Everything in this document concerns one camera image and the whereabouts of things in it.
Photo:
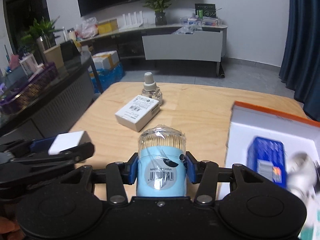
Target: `jar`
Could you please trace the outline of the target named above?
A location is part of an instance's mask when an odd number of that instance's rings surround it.
[[[158,125],[139,138],[137,196],[185,196],[186,138],[180,131]]]

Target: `blue curtain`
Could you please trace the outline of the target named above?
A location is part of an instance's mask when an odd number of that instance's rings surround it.
[[[279,73],[304,112],[320,121],[320,0],[290,0],[287,43]]]

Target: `black box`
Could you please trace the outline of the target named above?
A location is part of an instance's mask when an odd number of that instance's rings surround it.
[[[207,3],[196,3],[196,18],[202,19],[204,16],[210,18],[216,18],[216,5]]]

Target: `white cap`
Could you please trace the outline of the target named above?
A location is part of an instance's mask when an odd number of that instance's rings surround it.
[[[153,75],[151,72],[147,72],[144,74],[144,89],[146,91],[152,91],[156,90],[157,88],[157,83],[153,79]]]

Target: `wooden table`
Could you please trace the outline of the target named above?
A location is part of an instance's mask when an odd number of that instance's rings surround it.
[[[243,101],[306,117],[293,99],[231,88],[159,83],[164,103],[161,111],[142,131],[165,124],[185,133],[187,151],[197,160],[210,160],[224,166],[231,107]],[[117,123],[114,114],[141,93],[141,82],[113,84],[85,112],[70,131],[86,130],[95,145],[95,154],[86,161],[96,169],[108,163],[126,162],[138,151],[135,132]],[[125,185],[128,200],[135,195],[135,186]],[[194,196],[196,185],[188,185],[188,195]],[[95,194],[106,199],[105,185],[96,185]]]

